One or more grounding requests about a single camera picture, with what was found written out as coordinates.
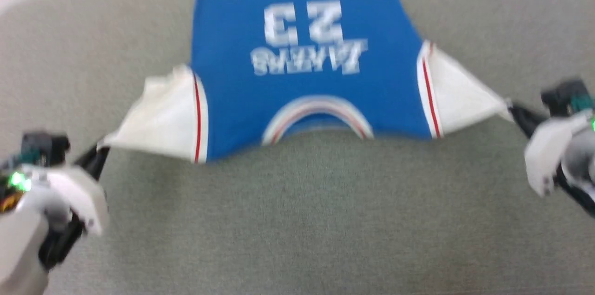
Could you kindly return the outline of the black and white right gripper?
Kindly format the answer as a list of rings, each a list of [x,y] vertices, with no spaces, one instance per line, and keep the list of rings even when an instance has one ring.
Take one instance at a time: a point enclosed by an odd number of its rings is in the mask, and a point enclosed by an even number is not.
[[[555,177],[572,189],[594,195],[594,100],[582,80],[563,81],[542,92],[548,119],[539,111],[510,105],[514,123],[529,138],[524,159],[530,187],[539,195],[549,194]]]

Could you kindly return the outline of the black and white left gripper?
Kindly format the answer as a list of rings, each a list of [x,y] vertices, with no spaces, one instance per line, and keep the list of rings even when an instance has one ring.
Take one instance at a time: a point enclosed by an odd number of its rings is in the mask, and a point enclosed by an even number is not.
[[[93,145],[68,163],[70,147],[66,134],[24,133],[20,150],[1,160],[1,212],[36,212],[55,231],[73,221],[102,235],[110,215],[99,179],[111,147]]]

